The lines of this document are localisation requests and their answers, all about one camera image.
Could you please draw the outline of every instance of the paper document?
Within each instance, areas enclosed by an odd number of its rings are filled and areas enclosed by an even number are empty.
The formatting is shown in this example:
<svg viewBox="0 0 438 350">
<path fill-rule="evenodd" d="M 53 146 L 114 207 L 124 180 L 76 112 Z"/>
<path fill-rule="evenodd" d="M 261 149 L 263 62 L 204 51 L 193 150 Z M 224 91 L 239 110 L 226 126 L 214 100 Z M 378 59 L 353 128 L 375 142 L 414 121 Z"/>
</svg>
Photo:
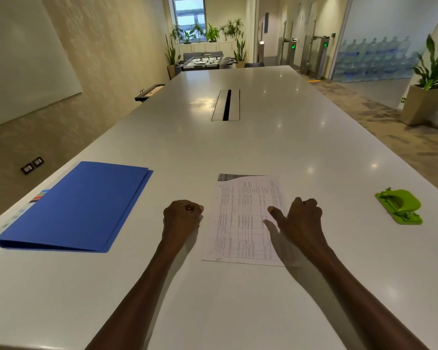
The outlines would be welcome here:
<svg viewBox="0 0 438 350">
<path fill-rule="evenodd" d="M 230 179 L 231 175 L 221 176 Z M 278 181 L 272 177 L 241 176 L 217 182 L 203 260 L 283 266 L 263 223 L 266 219 L 275 224 L 268 206 L 287 215 Z M 295 247 L 286 244 L 280 251 L 287 265 L 297 265 Z"/>
</svg>

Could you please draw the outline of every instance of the window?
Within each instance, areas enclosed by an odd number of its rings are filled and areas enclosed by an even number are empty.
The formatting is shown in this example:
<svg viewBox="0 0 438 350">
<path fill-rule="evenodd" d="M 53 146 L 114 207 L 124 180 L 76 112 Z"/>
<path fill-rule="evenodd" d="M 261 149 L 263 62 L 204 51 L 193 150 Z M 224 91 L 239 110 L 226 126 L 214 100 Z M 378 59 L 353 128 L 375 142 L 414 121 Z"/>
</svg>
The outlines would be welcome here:
<svg viewBox="0 0 438 350">
<path fill-rule="evenodd" d="M 264 34 L 268 33 L 269 12 L 264 14 Z"/>
<path fill-rule="evenodd" d="M 174 8 L 175 19 L 182 30 L 189 32 L 195 23 L 206 30 L 204 0 L 174 0 Z"/>
</svg>

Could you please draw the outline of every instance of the plant pot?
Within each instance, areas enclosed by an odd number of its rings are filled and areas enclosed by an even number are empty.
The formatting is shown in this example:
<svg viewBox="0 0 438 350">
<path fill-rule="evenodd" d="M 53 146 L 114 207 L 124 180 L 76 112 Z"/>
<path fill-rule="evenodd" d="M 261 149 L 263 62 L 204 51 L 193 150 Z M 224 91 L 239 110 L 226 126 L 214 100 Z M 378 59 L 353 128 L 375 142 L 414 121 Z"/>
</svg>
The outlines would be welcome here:
<svg viewBox="0 0 438 350">
<path fill-rule="evenodd" d="M 418 86 L 409 87 L 401 121 L 407 125 L 420 125 L 438 111 L 438 88 L 425 91 Z"/>
<path fill-rule="evenodd" d="M 167 65 L 167 71 L 169 72 L 169 78 L 173 79 L 175 77 L 175 65 Z"/>
</svg>

